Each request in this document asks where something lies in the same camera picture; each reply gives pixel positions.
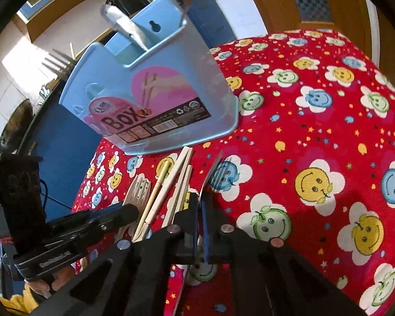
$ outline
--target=smiley face tablecloth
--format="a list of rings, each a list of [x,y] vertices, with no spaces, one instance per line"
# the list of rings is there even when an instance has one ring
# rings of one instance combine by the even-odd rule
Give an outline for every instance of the smiley face tablecloth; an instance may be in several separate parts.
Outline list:
[[[368,315],[384,315],[395,300],[395,88],[331,30],[286,31],[210,51],[240,100],[240,117],[233,133],[193,147],[190,190],[200,189],[222,150],[215,176],[223,176],[211,185],[230,222],[253,238],[286,240]],[[178,154],[131,157],[102,140],[73,211],[123,201],[139,173],[155,184],[161,162],[173,164]],[[108,234],[89,260],[113,242]],[[233,315],[228,267],[202,261],[178,313]],[[184,268],[174,264],[165,315],[183,280]]]

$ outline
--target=screw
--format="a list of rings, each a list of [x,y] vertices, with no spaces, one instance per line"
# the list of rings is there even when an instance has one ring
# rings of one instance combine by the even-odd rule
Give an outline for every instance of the screw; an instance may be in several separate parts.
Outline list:
[[[179,225],[169,225],[169,226],[167,227],[167,231],[168,231],[170,234],[178,233],[180,230],[181,230],[181,228],[180,228]]]
[[[128,249],[129,247],[130,247],[129,240],[120,240],[119,242],[117,242],[118,249]]]
[[[234,231],[234,226],[226,223],[225,225],[221,226],[221,231],[223,233],[232,233]]]

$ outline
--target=metal fork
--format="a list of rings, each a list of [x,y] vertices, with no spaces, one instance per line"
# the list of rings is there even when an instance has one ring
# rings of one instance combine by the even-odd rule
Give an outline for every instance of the metal fork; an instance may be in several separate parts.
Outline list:
[[[149,179],[145,178],[144,174],[136,175],[132,184],[130,184],[129,190],[127,191],[126,197],[123,201],[123,205],[130,203],[136,206],[139,211],[138,219],[142,216],[142,213],[145,210],[146,202],[148,201],[151,192],[150,187],[151,182]],[[115,242],[123,238],[124,232],[129,226],[130,225],[126,225],[119,229]]]
[[[55,73],[58,78],[66,81],[77,61],[64,52],[56,49],[53,49],[53,51],[55,54],[49,53],[48,58],[45,57],[42,64],[52,73]]]

